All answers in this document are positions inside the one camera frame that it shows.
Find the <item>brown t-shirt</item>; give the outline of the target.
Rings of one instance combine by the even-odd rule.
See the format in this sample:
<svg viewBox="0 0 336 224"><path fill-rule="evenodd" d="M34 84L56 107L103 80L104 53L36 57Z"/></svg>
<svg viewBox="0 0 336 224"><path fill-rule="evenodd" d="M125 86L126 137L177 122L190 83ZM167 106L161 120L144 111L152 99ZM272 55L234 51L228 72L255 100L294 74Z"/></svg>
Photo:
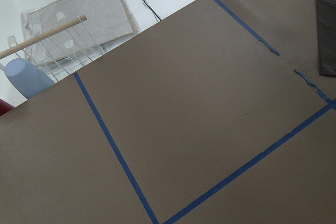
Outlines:
<svg viewBox="0 0 336 224"><path fill-rule="evenodd" d="M319 73L335 76L335 0L316 0Z"/></svg>

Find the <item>wooden dowel stick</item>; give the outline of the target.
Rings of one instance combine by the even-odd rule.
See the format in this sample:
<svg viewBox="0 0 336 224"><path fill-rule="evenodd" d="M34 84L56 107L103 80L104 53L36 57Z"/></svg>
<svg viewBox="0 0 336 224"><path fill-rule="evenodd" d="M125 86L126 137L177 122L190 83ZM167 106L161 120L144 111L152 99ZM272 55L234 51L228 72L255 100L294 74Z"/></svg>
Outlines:
<svg viewBox="0 0 336 224"><path fill-rule="evenodd" d="M26 40L26 41L24 41L24 42L22 42L22 43L20 43L20 44L18 44L16 46L13 46L13 47L11 47L9 49L6 49L5 51L2 51L1 52L1 59L5 58L7 56L10 56L10 55L12 55L12 54L14 54L14 53L22 50L22 49L25 49L25 48L33 45L33 44L41 42L42 40L44 40L46 38L49 38L49 37L51 37L53 35L56 35L56 34L62 32L64 30L66 30L66 29L68 29L70 27L73 27L73 26L75 26L77 24L81 24L81 23L83 23L86 20L87 20L86 15L80 15L76 19L73 19L73 20L71 20L69 22L66 22L66 23L64 23L64 24L62 24L60 26L57 26L56 28L53 28L53 29L51 29L51 30L49 30L47 32L44 32L44 33L36 36L36 37L33 37L33 38L29 39L29 40Z"/></svg>

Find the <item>blue plastic cup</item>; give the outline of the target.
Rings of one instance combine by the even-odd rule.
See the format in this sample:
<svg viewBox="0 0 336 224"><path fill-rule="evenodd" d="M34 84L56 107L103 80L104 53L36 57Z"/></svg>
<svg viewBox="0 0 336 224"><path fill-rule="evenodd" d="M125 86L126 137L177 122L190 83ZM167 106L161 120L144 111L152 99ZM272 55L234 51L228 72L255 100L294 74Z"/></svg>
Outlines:
<svg viewBox="0 0 336 224"><path fill-rule="evenodd" d="M11 60L5 66L4 73L26 99L36 96L55 84L42 70L22 58Z"/></svg>

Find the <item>red bottle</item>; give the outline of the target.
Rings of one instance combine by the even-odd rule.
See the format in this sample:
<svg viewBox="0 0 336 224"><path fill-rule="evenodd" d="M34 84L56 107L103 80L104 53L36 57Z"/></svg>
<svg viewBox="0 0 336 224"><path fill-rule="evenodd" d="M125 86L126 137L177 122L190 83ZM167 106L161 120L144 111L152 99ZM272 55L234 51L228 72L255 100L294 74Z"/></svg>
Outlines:
<svg viewBox="0 0 336 224"><path fill-rule="evenodd" d="M6 101L0 99L0 116L11 111L14 107Z"/></svg>

